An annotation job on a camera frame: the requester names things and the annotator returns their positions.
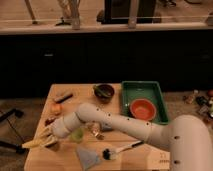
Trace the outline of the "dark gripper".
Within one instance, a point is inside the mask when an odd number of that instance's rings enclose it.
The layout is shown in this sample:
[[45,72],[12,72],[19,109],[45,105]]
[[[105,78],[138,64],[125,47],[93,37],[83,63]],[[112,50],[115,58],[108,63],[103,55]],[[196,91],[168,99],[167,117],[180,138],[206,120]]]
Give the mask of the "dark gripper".
[[38,135],[41,147],[48,147],[58,142],[58,138],[52,133],[50,127],[45,127]]

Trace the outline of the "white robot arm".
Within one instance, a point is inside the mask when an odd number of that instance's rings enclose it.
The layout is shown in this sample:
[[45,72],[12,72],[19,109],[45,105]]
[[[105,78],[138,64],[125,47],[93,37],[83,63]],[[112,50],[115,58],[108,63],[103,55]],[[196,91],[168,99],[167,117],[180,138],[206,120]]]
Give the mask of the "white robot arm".
[[168,125],[104,112],[91,103],[80,104],[45,127],[44,144],[66,138],[88,122],[104,123],[146,144],[170,153],[170,171],[213,171],[213,143],[206,125],[192,115],[180,115]]

